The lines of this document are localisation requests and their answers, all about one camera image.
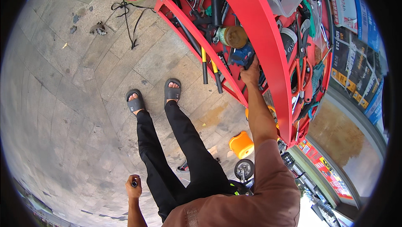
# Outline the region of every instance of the red metal shelf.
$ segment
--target red metal shelf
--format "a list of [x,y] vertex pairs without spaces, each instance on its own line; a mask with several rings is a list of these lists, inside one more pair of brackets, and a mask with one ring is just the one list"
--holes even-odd
[[[204,1],[204,6],[209,5],[210,0]],[[228,59],[229,47],[224,48],[221,43],[218,45],[210,44],[204,38],[203,34],[194,26],[192,20],[194,17],[190,17],[190,6],[185,0],[180,0],[182,9],[173,3],[172,0],[157,0],[155,10],[158,10],[158,14],[170,25],[170,27],[178,34],[178,36],[187,44],[188,48],[197,56],[198,60],[202,62],[202,58],[194,50],[191,44],[188,42],[181,28],[176,28],[171,22],[172,14],[174,14],[190,31],[194,38],[198,41],[207,53],[207,61],[209,57],[216,63],[218,69],[225,76],[222,82],[222,87],[241,104],[248,108],[248,92],[245,91],[242,94],[244,83],[238,80],[240,68],[238,66],[229,66],[232,76],[230,76],[228,70],[217,56],[217,52],[223,51],[225,60]],[[289,63],[286,61],[285,50],[279,30],[276,24],[275,15],[272,13],[267,0],[227,0],[230,5],[229,12],[224,21],[224,26],[234,25],[235,13],[242,26],[244,27],[253,48],[258,55],[260,65],[265,73],[269,90],[271,91],[276,115],[279,124],[279,136],[290,147],[296,144],[295,126],[292,126],[292,107],[291,107],[291,88],[289,78]],[[294,20],[294,15],[284,20],[284,27],[288,26]],[[314,46],[308,48],[309,55],[314,55]],[[309,61],[315,64],[314,56],[309,58]],[[329,79],[330,67],[326,69],[327,79]],[[208,73],[215,79],[212,66],[208,64]],[[300,121],[300,125],[303,124],[305,119]],[[308,125],[305,126],[305,134],[307,133]]]

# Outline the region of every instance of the red tool rack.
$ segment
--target red tool rack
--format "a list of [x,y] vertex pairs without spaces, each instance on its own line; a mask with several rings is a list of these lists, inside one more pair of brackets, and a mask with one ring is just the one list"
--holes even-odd
[[[181,28],[176,28],[170,21],[173,14],[183,23],[183,25],[190,31],[194,38],[202,46],[206,53],[207,58],[210,57],[217,65],[218,69],[224,75],[225,79],[222,81],[222,87],[241,104],[248,108],[248,91],[246,90],[242,94],[244,82],[238,80],[240,67],[236,65],[229,65],[232,72],[232,76],[224,66],[223,62],[219,59],[217,52],[224,51],[224,57],[227,61],[230,47],[223,48],[222,43],[210,44],[204,38],[203,34],[194,26],[192,21],[194,16],[190,17],[189,12],[191,7],[186,0],[180,0],[182,9],[172,0],[157,0],[155,4],[155,10],[158,10],[158,14],[170,25],[170,27],[178,34],[178,36],[187,44],[188,48],[194,53],[200,62],[202,62],[201,56],[194,50],[191,44],[188,42]],[[261,93],[266,92],[268,89],[271,92],[276,115],[279,124],[279,137],[286,143],[287,147],[291,147],[294,144],[299,143],[304,139],[304,136],[308,131],[309,117],[305,116],[299,121],[299,134],[298,139],[295,139],[297,131],[297,122],[294,123],[292,119],[292,94],[290,87],[289,68],[293,59],[295,58],[296,49],[293,50],[293,54],[290,57],[289,63],[286,60],[285,49],[283,42],[279,34],[278,26],[274,15],[269,7],[267,0],[227,0],[230,5],[226,19],[224,20],[224,26],[235,25],[235,16],[239,19],[244,30],[246,31],[250,42],[253,45],[255,53],[258,55],[260,65],[265,73],[268,85],[265,86]],[[325,27],[328,27],[328,18],[325,11],[325,4],[323,3],[322,22]],[[204,0],[203,6],[209,6],[210,0]],[[289,18],[280,16],[284,27],[289,26],[295,19],[295,14]],[[318,62],[315,61],[314,43],[311,38],[308,38],[308,43],[312,46],[308,46],[309,62],[314,66]],[[330,66],[332,59],[332,53],[330,52],[325,59],[324,64],[324,79],[323,87],[326,90],[330,77]],[[208,73],[215,79],[212,65],[208,63]],[[323,96],[323,93],[319,93],[317,101]]]

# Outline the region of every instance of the red banner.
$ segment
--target red banner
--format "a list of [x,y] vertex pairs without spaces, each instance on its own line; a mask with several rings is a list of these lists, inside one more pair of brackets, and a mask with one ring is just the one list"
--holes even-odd
[[339,197],[353,199],[350,195],[349,189],[339,177],[338,174],[331,168],[329,163],[322,157],[322,155],[311,145],[308,141],[304,140],[299,143],[299,148],[311,160],[311,162],[321,171],[321,174],[329,181],[332,188]]

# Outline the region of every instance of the brown t-shirt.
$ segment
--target brown t-shirt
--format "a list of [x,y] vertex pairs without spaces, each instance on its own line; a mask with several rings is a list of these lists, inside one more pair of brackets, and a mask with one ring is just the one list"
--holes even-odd
[[300,192],[284,165],[278,143],[269,139],[255,152],[254,195],[213,195],[172,210],[163,227],[297,226]]

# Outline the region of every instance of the black pants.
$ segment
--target black pants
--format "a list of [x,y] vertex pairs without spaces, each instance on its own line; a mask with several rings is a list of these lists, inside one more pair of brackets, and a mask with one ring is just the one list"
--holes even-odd
[[187,158],[191,182],[186,187],[169,167],[147,111],[137,114],[138,149],[148,172],[147,184],[162,222],[179,205],[215,194],[233,194],[221,165],[207,151],[191,120],[175,101],[165,106],[174,136]]

